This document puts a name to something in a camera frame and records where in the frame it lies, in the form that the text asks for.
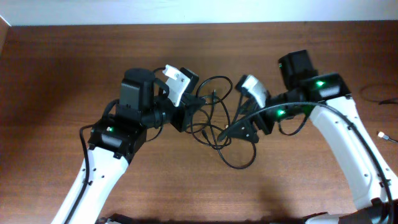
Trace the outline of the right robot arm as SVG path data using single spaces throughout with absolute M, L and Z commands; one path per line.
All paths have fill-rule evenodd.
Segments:
M 254 100 L 243 105 L 243 117 L 218 140 L 258 142 L 257 131 L 270 134 L 274 125 L 304 114 L 330 146 L 353 196 L 356 212 L 315 213 L 283 218 L 281 223 L 397 223 L 397 176 L 364 127 L 351 92 L 338 73 L 320 75 L 308 52 L 291 52 L 278 60 L 285 93 L 270 96 L 253 75 L 244 75 L 236 89 Z

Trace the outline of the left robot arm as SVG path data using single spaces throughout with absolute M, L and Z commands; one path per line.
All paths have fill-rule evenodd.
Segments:
M 166 65 L 155 70 L 131 68 L 124 74 L 120 97 L 111 101 L 95 123 L 79 131 L 84 160 L 53 223 L 94 223 L 106 199 L 125 173 L 150 128 L 170 123 L 178 132 L 187 130 L 205 100 L 193 95 L 199 77 L 187 68 Z M 89 140 L 84 139 L 85 129 Z

